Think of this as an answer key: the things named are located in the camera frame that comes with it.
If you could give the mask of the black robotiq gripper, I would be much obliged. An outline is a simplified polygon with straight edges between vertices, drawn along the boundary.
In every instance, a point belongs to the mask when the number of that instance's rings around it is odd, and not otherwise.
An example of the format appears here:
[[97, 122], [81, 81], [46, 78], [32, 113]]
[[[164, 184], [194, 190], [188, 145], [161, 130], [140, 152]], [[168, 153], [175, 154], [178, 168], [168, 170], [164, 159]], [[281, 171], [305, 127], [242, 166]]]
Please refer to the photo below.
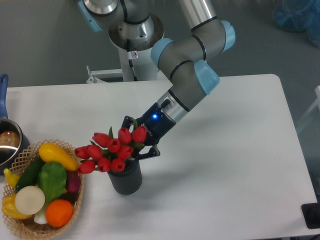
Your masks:
[[146, 139], [144, 144], [150, 146], [148, 152], [142, 153], [146, 147], [138, 147], [133, 151], [133, 158], [135, 160], [144, 160], [161, 155], [157, 144], [160, 139], [171, 130], [177, 123], [168, 117], [162, 108], [156, 102], [154, 103], [141, 117], [135, 119], [131, 116], [125, 116], [121, 125], [121, 128], [130, 130], [137, 129], [138, 126], [144, 126], [146, 129]]

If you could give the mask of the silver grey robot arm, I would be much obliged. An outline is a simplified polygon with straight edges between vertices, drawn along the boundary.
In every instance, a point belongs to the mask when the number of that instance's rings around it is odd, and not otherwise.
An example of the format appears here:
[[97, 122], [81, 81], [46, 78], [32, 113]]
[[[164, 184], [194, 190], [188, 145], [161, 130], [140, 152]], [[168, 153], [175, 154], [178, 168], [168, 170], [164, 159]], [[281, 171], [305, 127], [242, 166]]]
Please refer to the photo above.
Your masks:
[[121, 70], [126, 81], [149, 79], [161, 71], [171, 88], [141, 117], [126, 116], [122, 126], [143, 126], [144, 145], [134, 147], [133, 160], [160, 155], [158, 143], [219, 84], [217, 73], [207, 60], [231, 48], [236, 40], [233, 26], [219, 20], [208, 0], [181, 0], [179, 5], [192, 35], [176, 43], [164, 37], [162, 22], [149, 10], [146, 0], [81, 0], [78, 6], [96, 32], [108, 30], [111, 42], [119, 49]]

